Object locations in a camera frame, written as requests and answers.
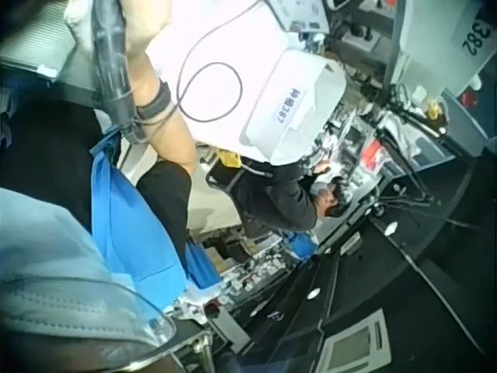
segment black jacket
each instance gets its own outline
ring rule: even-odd
[[[290,231],[314,228],[318,214],[309,190],[315,176],[305,176],[298,163],[272,166],[243,159],[243,163],[272,177],[254,175],[239,169],[242,175],[231,188],[237,208],[267,225]]]

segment white cloth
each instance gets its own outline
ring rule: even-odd
[[[340,176],[343,170],[343,166],[334,161],[330,161],[329,168],[330,170],[328,172],[316,177],[316,180],[311,185],[311,189],[309,190],[312,195],[317,195],[319,190],[328,188],[328,184],[333,180],[333,178]]]

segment dark hair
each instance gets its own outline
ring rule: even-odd
[[[329,207],[325,211],[325,216],[330,218],[339,218],[345,214],[352,203],[352,192],[349,187],[349,183],[341,176],[334,177],[328,187],[335,186],[333,190],[333,196],[337,200],[337,205]]]

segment number 382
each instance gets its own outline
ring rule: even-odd
[[[471,56],[476,56],[483,45],[483,40],[488,39],[492,35],[492,29],[481,25],[479,22],[474,22],[471,29],[472,32],[467,33],[462,47],[466,47]]]

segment blue cloth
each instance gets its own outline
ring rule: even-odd
[[[318,249],[318,245],[312,242],[311,237],[304,233],[293,233],[287,236],[287,239],[290,250],[301,260],[310,258]]]
[[[199,289],[207,289],[221,282],[221,276],[201,245],[186,245],[186,266],[189,279]]]
[[[169,234],[130,181],[110,165],[120,136],[109,129],[91,150],[92,236],[105,264],[129,274],[137,293],[163,310],[186,288],[186,275]]]

